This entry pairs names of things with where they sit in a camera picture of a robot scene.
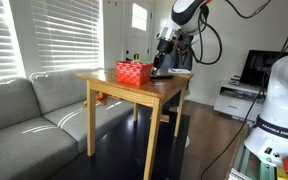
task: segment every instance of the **television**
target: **television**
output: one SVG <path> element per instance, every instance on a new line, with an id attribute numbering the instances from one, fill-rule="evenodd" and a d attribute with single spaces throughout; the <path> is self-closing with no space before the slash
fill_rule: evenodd
<path id="1" fill-rule="evenodd" d="M 250 50 L 240 78 L 240 83 L 262 86 L 263 76 L 278 60 L 279 54 L 279 51 Z M 288 52 L 282 54 L 280 58 L 284 56 L 288 56 Z"/>

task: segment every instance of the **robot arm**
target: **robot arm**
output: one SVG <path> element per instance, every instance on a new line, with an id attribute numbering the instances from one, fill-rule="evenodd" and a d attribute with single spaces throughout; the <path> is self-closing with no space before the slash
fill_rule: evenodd
<path id="1" fill-rule="evenodd" d="M 172 12 L 161 33 L 156 35 L 159 39 L 158 53 L 154 58 L 152 75 L 155 76 L 164 61 L 164 54 L 171 53 L 174 41 L 181 40 L 183 33 L 196 35 L 199 33 L 199 18 L 204 20 L 208 16 L 206 4 L 210 0 L 177 0 Z"/>

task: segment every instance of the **window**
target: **window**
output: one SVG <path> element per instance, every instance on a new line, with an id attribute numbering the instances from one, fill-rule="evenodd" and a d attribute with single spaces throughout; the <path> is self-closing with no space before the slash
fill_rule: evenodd
<path id="1" fill-rule="evenodd" d="M 25 77 L 9 0 L 0 0 L 0 78 Z"/>
<path id="2" fill-rule="evenodd" d="M 146 31 L 147 10 L 137 4 L 132 6 L 132 27 Z"/>
<path id="3" fill-rule="evenodd" d="M 43 71 L 103 67 L 101 0 L 31 0 Z"/>

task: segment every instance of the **white shelf unit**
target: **white shelf unit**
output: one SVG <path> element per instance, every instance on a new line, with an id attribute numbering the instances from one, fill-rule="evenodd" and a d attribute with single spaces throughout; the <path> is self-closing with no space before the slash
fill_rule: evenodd
<path id="1" fill-rule="evenodd" d="M 260 87 L 233 85 L 228 80 L 223 80 L 218 91 L 214 110 L 232 115 L 234 119 L 244 120 L 259 91 Z M 258 114 L 262 111 L 264 98 L 261 94 L 248 115 L 248 120 L 256 120 Z"/>

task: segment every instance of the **couch cushion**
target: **couch cushion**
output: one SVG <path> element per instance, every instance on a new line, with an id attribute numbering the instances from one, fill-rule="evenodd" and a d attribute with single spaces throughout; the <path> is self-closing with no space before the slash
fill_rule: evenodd
<path id="1" fill-rule="evenodd" d="M 86 81 L 74 76 L 83 71 L 90 70 L 37 72 L 31 75 L 42 114 L 86 99 Z"/>
<path id="2" fill-rule="evenodd" d="M 133 103 L 128 101 L 114 98 L 105 101 L 106 106 L 96 106 L 96 140 L 112 130 L 133 109 Z M 44 115 L 78 142 L 79 152 L 86 149 L 86 107 L 83 102 Z"/>
<path id="3" fill-rule="evenodd" d="M 78 154 L 76 141 L 44 118 L 0 130 L 0 179 L 44 179 Z"/>
<path id="4" fill-rule="evenodd" d="M 0 80 L 0 129 L 40 116 L 30 82 L 24 78 Z"/>

